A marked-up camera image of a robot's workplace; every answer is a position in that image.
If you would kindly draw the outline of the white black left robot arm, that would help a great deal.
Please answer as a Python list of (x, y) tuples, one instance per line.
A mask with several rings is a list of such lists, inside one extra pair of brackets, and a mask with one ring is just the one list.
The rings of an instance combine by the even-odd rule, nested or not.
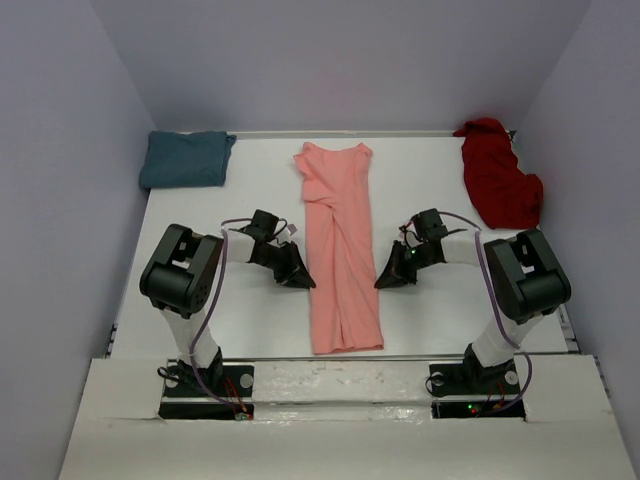
[(223, 354), (209, 328), (227, 265), (258, 265), (270, 270), (279, 286), (312, 289), (316, 283), (292, 240), (296, 231), (263, 210), (223, 221), (217, 235), (179, 224), (166, 228), (139, 281), (140, 293), (162, 314), (178, 349), (176, 362), (158, 369), (161, 378), (230, 401), (216, 393), (224, 381)]

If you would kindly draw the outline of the pink t-shirt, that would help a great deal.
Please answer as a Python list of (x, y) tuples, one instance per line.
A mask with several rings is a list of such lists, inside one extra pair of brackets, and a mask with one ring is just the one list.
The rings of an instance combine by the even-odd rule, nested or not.
[(302, 177), (305, 250), (316, 355), (381, 350), (384, 339), (374, 283), (373, 222), (365, 144), (328, 150), (306, 142), (294, 162)]

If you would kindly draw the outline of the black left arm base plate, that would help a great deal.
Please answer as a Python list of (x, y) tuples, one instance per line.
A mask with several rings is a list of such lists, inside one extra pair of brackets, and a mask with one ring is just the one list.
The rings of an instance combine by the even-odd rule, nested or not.
[(157, 369), (163, 380), (159, 416), (165, 420), (252, 420), (255, 368), (248, 363), (226, 363), (215, 387), (202, 390), (190, 366), (175, 361)]

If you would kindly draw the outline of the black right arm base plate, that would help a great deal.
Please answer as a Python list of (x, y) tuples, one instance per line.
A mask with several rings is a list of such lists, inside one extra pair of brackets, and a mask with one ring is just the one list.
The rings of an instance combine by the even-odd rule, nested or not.
[(475, 377), (462, 362), (430, 364), (425, 388), (434, 419), (526, 418), (513, 361)]

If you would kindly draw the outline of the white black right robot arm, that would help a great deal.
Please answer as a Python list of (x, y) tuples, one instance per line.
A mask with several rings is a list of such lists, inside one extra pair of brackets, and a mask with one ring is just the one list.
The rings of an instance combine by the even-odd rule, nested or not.
[(485, 240), (475, 223), (448, 229), (446, 216), (429, 209), (401, 226), (375, 286), (414, 285), (420, 270), (437, 264), (479, 268), (492, 316), (461, 362), (431, 366), (425, 386), (435, 398), (488, 397), (495, 389), (520, 397), (529, 381), (519, 378), (514, 357), (533, 327), (570, 299), (570, 281), (540, 230)]

